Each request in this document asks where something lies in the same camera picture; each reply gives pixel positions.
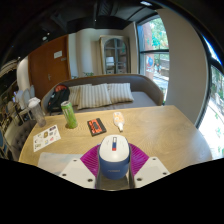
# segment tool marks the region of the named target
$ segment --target window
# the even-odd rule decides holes
[[[210,88],[207,107],[199,131],[211,149],[213,159],[224,156],[224,76],[220,60],[203,37],[210,67]]]
[[[140,74],[152,79],[164,93],[164,104],[169,82],[169,44],[166,30],[157,15],[137,24]]]

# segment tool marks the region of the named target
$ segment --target bottle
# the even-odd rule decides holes
[[[44,119],[44,114],[43,114],[43,111],[41,110],[39,102],[40,100],[38,98],[36,97],[31,98],[29,100],[29,108],[35,120],[37,121],[38,125],[40,127],[43,127],[46,124],[46,120]]]
[[[113,114],[114,124],[118,126],[120,132],[123,131],[124,126],[124,117],[121,112],[114,112]]]

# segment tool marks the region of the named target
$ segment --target glass cabinet door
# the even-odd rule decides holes
[[[106,74],[127,73],[127,48],[122,40],[113,38],[105,43]]]

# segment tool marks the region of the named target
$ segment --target green can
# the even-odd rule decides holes
[[[75,114],[72,108],[72,104],[69,101],[64,101],[61,104],[61,109],[65,115],[65,119],[67,121],[69,128],[76,128],[78,126],[77,120],[75,118]]]

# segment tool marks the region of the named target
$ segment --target wooden door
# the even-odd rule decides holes
[[[30,85],[42,99],[56,84],[71,79],[67,60],[67,35],[37,48],[28,57]]]

